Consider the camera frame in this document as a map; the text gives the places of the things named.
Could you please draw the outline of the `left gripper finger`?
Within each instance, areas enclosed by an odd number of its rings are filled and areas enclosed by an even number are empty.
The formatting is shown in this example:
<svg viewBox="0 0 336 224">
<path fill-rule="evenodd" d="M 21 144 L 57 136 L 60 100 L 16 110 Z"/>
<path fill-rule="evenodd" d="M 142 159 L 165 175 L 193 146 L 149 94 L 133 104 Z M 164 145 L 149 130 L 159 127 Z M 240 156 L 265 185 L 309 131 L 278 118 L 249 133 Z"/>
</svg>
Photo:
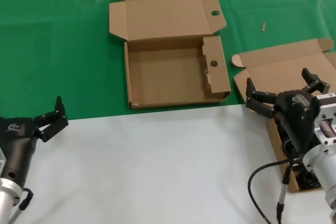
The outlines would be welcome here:
<svg viewBox="0 0 336 224">
<path fill-rule="evenodd" d="M 35 117 L 34 122 L 37 126 L 34 135 L 43 142 L 48 142 L 67 127 L 69 123 L 61 96 L 57 97 L 53 111 Z"/>
</svg>

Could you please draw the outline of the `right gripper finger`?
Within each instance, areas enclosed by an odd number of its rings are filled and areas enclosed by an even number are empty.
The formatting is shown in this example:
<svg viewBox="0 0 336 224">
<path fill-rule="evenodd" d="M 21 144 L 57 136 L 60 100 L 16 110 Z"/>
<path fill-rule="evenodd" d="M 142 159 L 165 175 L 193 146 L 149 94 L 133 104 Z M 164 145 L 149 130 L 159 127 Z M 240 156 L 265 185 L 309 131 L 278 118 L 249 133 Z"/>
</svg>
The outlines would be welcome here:
<svg viewBox="0 0 336 224">
<path fill-rule="evenodd" d="M 307 68 L 303 68 L 301 75 L 307 84 L 302 88 L 302 91 L 309 94 L 313 94 L 315 91 L 319 91 L 321 94 L 329 92 L 330 85 L 322 81 L 316 74 L 311 73 Z"/>
<path fill-rule="evenodd" d="M 270 92 L 257 91 L 251 78 L 247 78 L 246 107 L 267 118 L 273 118 L 276 109 L 270 104 L 275 104 L 277 95 Z"/>
</svg>

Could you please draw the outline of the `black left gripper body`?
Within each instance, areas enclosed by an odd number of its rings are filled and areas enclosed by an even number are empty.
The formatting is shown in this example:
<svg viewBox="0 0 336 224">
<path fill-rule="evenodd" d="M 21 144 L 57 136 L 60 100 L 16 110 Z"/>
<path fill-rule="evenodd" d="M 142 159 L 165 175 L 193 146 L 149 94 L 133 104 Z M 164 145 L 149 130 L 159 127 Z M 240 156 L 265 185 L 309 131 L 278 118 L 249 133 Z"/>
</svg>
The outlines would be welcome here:
<svg viewBox="0 0 336 224">
<path fill-rule="evenodd" d="M 1 118 L 1 150 L 6 158 L 1 178 L 25 184 L 36 150 L 37 129 L 32 118 Z"/>
</svg>

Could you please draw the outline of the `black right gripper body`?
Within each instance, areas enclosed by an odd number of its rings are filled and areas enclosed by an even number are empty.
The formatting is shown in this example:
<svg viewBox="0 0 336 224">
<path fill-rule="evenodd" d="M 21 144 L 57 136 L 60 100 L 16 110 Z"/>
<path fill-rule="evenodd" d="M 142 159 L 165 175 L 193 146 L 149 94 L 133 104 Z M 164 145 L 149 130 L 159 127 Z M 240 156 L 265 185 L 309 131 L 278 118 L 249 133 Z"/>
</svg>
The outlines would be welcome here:
<svg viewBox="0 0 336 224">
<path fill-rule="evenodd" d="M 302 90 L 285 91 L 277 95 L 276 115 L 297 153 L 307 153 L 319 145 L 314 135 L 314 121 L 322 105 L 324 99 Z"/>
</svg>

